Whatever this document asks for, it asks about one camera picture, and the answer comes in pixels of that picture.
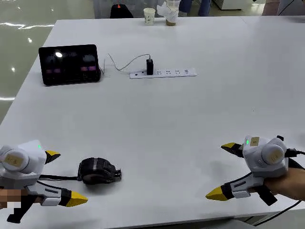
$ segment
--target shiny floor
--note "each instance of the shiny floor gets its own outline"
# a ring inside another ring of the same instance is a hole
[[[196,16],[198,8],[199,0],[194,0],[188,16]],[[245,10],[220,10],[212,3],[210,15],[258,16],[263,9],[264,0],[249,4]],[[0,122],[56,20],[93,18],[93,0],[0,0]],[[260,228],[304,228],[304,213],[288,212]]]

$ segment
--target charging cable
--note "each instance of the charging cable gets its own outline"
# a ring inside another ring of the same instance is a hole
[[[138,59],[138,58],[140,58],[140,57],[143,57],[143,56],[149,56],[149,58],[146,60],[146,63],[147,63],[147,72],[149,72],[149,69],[153,68],[153,60],[151,59],[151,55],[150,55],[150,54],[143,54],[143,55],[136,56],[135,58],[133,58],[131,61],[129,61],[128,64],[126,64],[126,65],[125,65],[124,67],[122,67],[122,68],[119,68],[119,67],[117,66],[117,64],[116,64],[116,63],[114,62],[114,60],[113,60],[113,57],[112,57],[109,53],[108,53],[107,55],[110,57],[110,59],[111,59],[113,65],[114,65],[115,69],[118,70],[118,71],[120,71],[120,72],[124,72],[124,71],[122,71],[123,69],[127,68],[133,61],[135,61],[136,59]],[[104,69],[103,69],[103,70],[101,69],[101,71],[102,71],[103,73],[105,72],[105,61],[106,61],[106,58],[104,59]]]

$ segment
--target blurred hand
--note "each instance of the blurred hand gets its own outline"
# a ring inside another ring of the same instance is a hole
[[[23,189],[3,189],[0,187],[0,209],[7,208],[8,202],[21,202],[21,196],[27,195],[28,192]],[[35,203],[41,203],[42,198],[37,197]]]
[[[305,170],[289,168],[288,173],[278,178],[266,178],[264,184],[275,194],[295,200],[305,200]]]

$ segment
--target electrical outlet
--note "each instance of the electrical outlet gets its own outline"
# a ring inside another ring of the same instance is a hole
[[[196,70],[194,68],[186,69],[155,69],[153,75],[147,75],[146,71],[139,71],[135,73],[130,73],[129,77],[131,79],[142,79],[142,78],[165,78],[165,77],[186,77],[186,76],[196,76]]]

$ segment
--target white table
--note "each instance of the white table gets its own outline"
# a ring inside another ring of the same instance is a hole
[[[0,126],[4,144],[39,139],[62,156],[44,174],[74,176],[87,157],[122,168],[122,181],[87,188],[87,204],[33,206],[23,229],[108,229],[249,216],[282,210],[253,194],[227,202],[207,200],[213,188],[249,172],[220,148],[247,134],[285,137],[305,149],[305,18],[180,18],[58,21],[45,46],[93,43],[100,64],[110,53],[119,65],[143,53],[155,68],[194,67],[198,76],[134,79],[106,66],[100,83],[44,87],[36,59]],[[132,70],[145,68],[137,60]],[[305,164],[305,157],[298,159]],[[296,209],[304,209],[300,204]],[[6,222],[0,228],[20,228]]]

